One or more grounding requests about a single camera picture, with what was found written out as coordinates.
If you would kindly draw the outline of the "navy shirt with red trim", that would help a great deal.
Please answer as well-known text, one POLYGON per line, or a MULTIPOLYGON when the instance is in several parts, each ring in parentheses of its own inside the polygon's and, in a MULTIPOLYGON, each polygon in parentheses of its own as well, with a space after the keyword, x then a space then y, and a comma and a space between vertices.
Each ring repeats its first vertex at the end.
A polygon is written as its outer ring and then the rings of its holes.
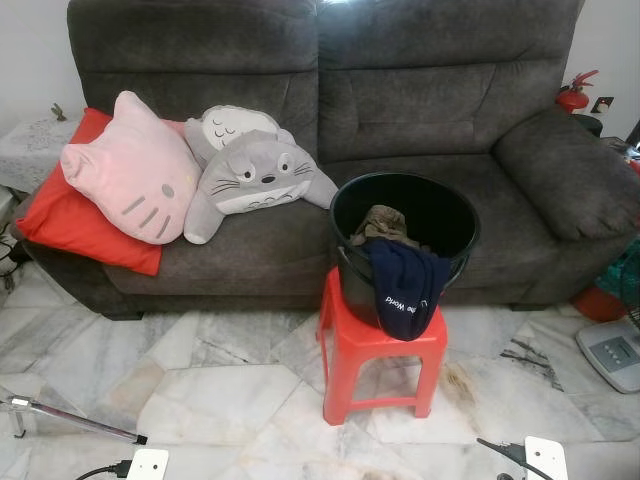
POLYGON ((419 339, 451 279, 451 260, 381 237, 366 241, 362 250, 372 265, 380 329, 397 340, 419 339))

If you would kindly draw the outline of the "teal plastic bag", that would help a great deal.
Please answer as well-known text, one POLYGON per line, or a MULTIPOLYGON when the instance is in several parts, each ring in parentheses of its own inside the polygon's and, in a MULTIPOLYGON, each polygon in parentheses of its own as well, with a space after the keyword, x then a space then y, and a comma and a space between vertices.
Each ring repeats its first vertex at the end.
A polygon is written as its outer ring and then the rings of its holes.
POLYGON ((612 294, 623 305, 640 303, 640 237, 628 244, 626 251, 595 279, 596 287, 612 294))

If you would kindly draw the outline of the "orange plastic basin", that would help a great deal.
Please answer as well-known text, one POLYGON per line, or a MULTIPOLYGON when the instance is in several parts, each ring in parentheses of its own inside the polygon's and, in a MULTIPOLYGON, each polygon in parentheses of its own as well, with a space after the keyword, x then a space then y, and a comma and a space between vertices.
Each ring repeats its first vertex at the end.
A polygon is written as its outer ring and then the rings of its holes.
POLYGON ((571 298, 571 305, 594 323, 609 323, 628 316, 628 308, 620 297, 596 285, 589 285, 575 294, 571 298))

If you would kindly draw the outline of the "white floor fan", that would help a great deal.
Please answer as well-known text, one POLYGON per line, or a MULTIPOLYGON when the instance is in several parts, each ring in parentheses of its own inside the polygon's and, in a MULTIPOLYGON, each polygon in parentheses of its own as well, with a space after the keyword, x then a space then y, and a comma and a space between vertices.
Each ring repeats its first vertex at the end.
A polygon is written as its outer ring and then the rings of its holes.
POLYGON ((617 392, 640 392, 640 330, 630 320, 585 326, 576 342, 586 360, 617 392))

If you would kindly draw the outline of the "red fire extinguisher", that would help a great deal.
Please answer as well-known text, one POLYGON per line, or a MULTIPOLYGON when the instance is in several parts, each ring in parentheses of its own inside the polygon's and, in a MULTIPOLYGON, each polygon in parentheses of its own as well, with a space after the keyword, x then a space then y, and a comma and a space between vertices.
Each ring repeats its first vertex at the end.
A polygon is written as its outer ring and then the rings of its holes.
POLYGON ((589 79, 598 73, 599 70, 590 70, 590 72, 576 74, 571 82, 557 93, 556 104, 559 108, 568 114, 580 113, 581 110, 588 108, 590 97, 586 95, 585 88, 593 86, 589 79))

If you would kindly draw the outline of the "black plastic bucket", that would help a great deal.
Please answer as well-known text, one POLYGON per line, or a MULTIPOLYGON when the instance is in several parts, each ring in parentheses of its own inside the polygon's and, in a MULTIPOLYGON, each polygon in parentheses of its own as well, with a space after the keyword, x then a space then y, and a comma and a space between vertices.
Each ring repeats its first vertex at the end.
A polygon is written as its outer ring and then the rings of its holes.
POLYGON ((335 237, 340 288, 346 306, 366 324, 378 324, 369 256, 349 237, 367 211, 384 205, 406 216, 407 237, 451 261, 445 288, 467 265, 480 224, 474 206, 460 192, 433 179, 410 173, 375 172, 349 180, 335 193, 329 225, 335 237))

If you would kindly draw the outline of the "dark grey fabric sofa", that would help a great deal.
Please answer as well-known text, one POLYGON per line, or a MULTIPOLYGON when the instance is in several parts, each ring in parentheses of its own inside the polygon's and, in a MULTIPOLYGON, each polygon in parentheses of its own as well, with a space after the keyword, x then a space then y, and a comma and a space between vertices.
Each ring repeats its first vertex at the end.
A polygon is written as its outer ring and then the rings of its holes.
MULTIPOLYGON (((93 114, 137 93, 182 122, 261 111, 337 184, 375 172, 456 189, 480 230, 447 305, 558 305, 639 233, 639 178, 554 97, 582 0, 69 0, 93 114)), ((229 216, 163 247, 157 275, 36 244, 35 264, 111 320, 186 311, 315 311, 337 264, 324 210, 229 216)))

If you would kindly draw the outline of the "brown garment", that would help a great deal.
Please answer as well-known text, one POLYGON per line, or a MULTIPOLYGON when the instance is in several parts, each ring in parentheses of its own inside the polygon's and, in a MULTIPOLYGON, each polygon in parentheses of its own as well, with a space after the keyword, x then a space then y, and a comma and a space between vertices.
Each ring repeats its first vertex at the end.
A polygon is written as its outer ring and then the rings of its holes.
POLYGON ((372 251, 387 247, 390 243, 421 250, 422 244, 410 237, 406 216, 401 211, 387 205, 374 205, 366 211, 364 219, 358 223, 355 232, 348 234, 348 242, 353 247, 372 251))

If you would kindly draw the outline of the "red plastic stool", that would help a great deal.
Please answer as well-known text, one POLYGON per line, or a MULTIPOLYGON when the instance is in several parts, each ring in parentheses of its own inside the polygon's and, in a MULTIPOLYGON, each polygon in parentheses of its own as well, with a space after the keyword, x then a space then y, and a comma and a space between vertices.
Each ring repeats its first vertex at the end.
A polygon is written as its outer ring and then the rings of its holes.
POLYGON ((390 338, 376 326, 357 319, 340 293, 339 269, 332 268, 325 275, 315 339, 323 362, 323 419, 329 425, 342 425, 355 411, 385 407, 410 407, 417 419, 429 416, 449 343, 442 308, 431 316, 428 329, 419 339, 390 338), (408 396, 357 399, 358 380, 367 362, 389 367, 392 358, 416 358, 420 362, 415 390, 408 396))

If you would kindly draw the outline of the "grey Totoro plush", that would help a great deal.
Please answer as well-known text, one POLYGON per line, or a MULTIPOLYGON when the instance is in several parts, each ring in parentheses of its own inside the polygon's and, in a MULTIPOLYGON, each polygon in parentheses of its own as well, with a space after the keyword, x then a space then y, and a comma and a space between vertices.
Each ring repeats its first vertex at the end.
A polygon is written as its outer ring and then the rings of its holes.
POLYGON ((251 131, 212 155, 186 215, 184 238, 210 241, 225 216, 305 200, 329 209, 338 187, 314 159, 273 134, 251 131))

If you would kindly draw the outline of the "grey sleeping Totoro cushion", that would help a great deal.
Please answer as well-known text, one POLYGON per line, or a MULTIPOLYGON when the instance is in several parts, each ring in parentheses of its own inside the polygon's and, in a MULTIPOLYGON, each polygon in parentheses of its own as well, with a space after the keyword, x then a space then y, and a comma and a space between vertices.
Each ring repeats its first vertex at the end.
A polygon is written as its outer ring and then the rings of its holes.
POLYGON ((201 170, 204 170, 212 157, 219 154, 230 142, 251 131, 266 132, 271 134, 274 140, 294 145, 293 134, 288 129, 280 127, 264 111, 238 106, 212 106, 201 118, 189 118, 183 125, 187 145, 201 170))

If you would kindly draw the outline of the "pink cat face pillow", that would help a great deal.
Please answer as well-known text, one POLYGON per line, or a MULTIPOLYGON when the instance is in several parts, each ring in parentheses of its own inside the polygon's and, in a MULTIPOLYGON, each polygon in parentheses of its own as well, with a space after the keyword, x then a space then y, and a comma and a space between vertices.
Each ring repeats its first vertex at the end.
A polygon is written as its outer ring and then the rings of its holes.
POLYGON ((96 140, 63 148, 60 166, 114 227, 148 244, 182 236, 201 177, 183 134, 131 91, 96 140))

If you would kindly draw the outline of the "red cushion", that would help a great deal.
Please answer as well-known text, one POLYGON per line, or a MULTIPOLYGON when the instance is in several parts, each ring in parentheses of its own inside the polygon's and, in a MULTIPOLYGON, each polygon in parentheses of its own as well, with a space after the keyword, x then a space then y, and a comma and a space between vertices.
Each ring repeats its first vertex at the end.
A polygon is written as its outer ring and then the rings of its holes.
POLYGON ((70 186, 59 164, 15 225, 28 241, 143 275, 157 275, 163 257, 159 244, 129 237, 111 224, 99 207, 70 186))

